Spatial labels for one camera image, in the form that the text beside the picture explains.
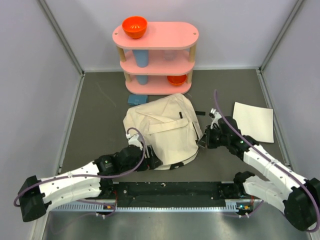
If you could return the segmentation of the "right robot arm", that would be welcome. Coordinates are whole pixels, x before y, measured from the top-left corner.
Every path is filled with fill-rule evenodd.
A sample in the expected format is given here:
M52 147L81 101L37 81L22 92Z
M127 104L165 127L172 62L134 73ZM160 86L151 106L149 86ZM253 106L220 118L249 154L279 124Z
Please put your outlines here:
M214 111L209 114L200 147L226 147L244 163L258 170L267 180L252 172L238 172L233 192L239 198L251 195L278 209L299 231L315 232L320 228L320 181L307 179L272 157L254 138L243 135L230 116Z

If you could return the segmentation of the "cream canvas backpack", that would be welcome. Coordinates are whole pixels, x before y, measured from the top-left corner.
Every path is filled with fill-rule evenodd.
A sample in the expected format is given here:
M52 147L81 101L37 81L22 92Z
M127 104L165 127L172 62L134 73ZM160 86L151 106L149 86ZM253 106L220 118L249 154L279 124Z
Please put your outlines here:
M131 107L123 119L124 129L138 129L147 146L161 161L155 170L173 170L195 160L203 136L191 101L181 93Z

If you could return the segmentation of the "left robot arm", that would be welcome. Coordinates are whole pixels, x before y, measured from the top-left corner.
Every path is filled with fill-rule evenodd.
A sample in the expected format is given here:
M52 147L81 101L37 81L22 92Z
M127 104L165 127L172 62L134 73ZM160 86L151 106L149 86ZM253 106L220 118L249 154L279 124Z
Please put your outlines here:
M23 222L31 222L64 204L108 199L114 193L114 178L133 171L154 170L162 165L152 146L129 145L58 176L28 177L18 192L15 206L20 208Z

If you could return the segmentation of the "small teal notebook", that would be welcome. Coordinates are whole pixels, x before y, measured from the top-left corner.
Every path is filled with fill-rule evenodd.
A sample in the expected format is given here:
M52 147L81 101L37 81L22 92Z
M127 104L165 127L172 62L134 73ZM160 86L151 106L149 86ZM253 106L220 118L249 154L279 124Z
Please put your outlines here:
M129 106L138 106L146 104L148 102L148 96L143 94L130 94L127 100Z

